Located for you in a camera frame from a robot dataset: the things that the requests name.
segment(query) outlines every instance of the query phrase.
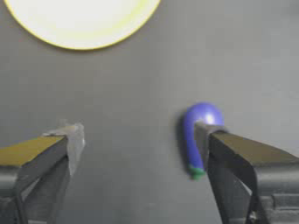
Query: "white tape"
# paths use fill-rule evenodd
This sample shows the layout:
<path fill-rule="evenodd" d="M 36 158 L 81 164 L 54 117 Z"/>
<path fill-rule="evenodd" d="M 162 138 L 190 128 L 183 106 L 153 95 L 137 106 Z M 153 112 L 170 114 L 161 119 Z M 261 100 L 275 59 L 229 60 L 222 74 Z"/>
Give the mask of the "white tape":
<path fill-rule="evenodd" d="M 81 155 L 86 146 L 85 126 L 75 123 L 61 129 L 55 129 L 43 134 L 45 136 L 67 136 L 69 137 L 69 157 L 70 157 L 70 175 L 73 176 L 81 162 Z"/>

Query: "round plate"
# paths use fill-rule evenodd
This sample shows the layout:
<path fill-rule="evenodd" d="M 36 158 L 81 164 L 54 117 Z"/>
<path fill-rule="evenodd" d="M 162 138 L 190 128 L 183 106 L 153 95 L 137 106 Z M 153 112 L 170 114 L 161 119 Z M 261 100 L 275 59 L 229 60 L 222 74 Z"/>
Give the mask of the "round plate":
<path fill-rule="evenodd" d="M 161 0 L 4 0 L 23 28 L 47 43 L 89 50 L 111 46 L 143 26 Z"/>

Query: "yellow plate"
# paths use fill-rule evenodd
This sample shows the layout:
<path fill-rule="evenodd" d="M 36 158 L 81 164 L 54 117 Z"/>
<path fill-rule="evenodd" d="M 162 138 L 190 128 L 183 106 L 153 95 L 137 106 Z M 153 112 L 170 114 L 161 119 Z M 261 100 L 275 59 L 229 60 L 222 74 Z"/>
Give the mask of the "yellow plate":
<path fill-rule="evenodd" d="M 161 0 L 4 0 L 23 28 L 47 43 L 90 50 L 111 46 L 145 25 Z"/>

